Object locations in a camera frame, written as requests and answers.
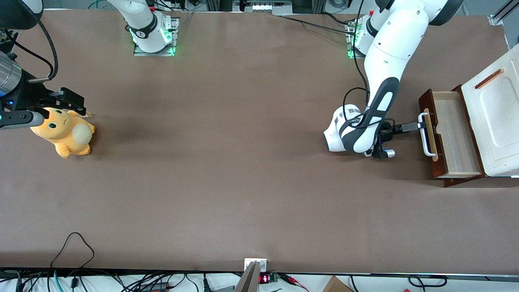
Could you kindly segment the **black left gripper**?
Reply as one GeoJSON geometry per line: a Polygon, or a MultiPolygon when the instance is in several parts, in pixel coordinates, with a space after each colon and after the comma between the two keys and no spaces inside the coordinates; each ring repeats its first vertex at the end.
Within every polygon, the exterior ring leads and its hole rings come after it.
{"type": "Polygon", "coordinates": [[[426,127],[426,122],[412,122],[395,126],[392,126],[391,124],[382,124],[378,131],[378,141],[391,141],[393,135],[400,135],[412,131],[421,131],[421,129],[426,127]]]}

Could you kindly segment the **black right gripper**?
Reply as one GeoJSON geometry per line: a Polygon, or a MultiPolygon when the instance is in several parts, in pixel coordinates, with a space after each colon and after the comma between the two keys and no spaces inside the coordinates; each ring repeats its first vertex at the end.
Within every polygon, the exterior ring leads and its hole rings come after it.
{"type": "Polygon", "coordinates": [[[26,70],[21,70],[18,85],[0,98],[1,111],[51,107],[72,110],[81,116],[86,115],[85,98],[65,87],[62,87],[61,91],[50,91],[43,83],[29,83],[28,80],[33,77],[26,70]]]}

